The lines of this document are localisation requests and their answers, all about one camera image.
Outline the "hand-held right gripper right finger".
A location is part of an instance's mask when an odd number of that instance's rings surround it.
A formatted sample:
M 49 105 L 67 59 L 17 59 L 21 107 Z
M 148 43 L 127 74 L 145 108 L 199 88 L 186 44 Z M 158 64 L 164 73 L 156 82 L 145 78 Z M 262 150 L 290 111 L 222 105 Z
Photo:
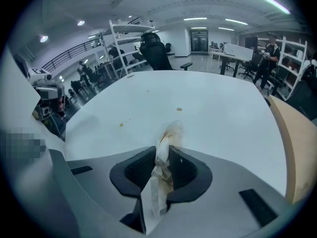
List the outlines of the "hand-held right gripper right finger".
M 169 147 L 169 170 L 173 191 L 167 195 L 167 203 L 187 203 L 198 199 L 210 187 L 212 172 L 206 163 Z

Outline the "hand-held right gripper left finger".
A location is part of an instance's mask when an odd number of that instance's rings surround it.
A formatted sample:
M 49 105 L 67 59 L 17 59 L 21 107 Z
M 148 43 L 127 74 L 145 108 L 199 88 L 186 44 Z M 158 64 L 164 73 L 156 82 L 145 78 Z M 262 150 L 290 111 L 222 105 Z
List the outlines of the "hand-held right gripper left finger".
M 156 147 L 151 146 L 114 165 L 110 181 L 123 196 L 139 198 L 155 167 Z

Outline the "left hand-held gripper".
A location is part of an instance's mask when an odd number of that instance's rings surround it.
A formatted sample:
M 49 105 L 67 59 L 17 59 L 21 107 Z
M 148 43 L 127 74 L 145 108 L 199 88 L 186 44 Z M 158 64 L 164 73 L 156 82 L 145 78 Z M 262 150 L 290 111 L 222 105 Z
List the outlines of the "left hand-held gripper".
M 27 80 L 40 95 L 40 100 L 34 109 L 36 119 L 44 121 L 52 114 L 64 111 L 64 85 L 56 82 L 50 72 L 43 68 L 29 68 Z

